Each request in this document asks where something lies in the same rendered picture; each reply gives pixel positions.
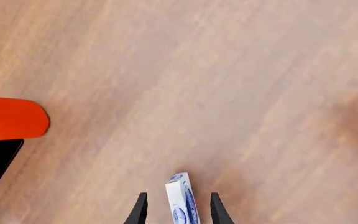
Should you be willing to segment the orange carton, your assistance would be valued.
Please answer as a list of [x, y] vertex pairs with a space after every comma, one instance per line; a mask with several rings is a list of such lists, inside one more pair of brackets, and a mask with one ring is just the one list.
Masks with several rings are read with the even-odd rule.
[[46, 111], [36, 102], [0, 98], [0, 140], [37, 138], [45, 134], [49, 126]]

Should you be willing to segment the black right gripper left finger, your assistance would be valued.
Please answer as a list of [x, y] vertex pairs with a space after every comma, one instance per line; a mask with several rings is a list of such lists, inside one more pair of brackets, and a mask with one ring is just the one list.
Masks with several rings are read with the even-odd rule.
[[133, 209], [123, 224], [146, 224], [147, 209], [147, 193], [142, 192], [139, 194]]

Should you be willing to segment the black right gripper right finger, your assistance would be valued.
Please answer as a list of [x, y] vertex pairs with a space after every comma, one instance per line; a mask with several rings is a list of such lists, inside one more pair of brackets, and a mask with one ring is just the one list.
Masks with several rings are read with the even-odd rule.
[[217, 192], [211, 193], [210, 210], [213, 224], [234, 224]]

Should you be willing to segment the white and blue printed box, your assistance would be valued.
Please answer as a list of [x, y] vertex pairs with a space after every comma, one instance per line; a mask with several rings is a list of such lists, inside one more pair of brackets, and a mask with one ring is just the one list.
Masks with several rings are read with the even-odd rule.
[[188, 173], [173, 175], [165, 190], [174, 224], [201, 224]]

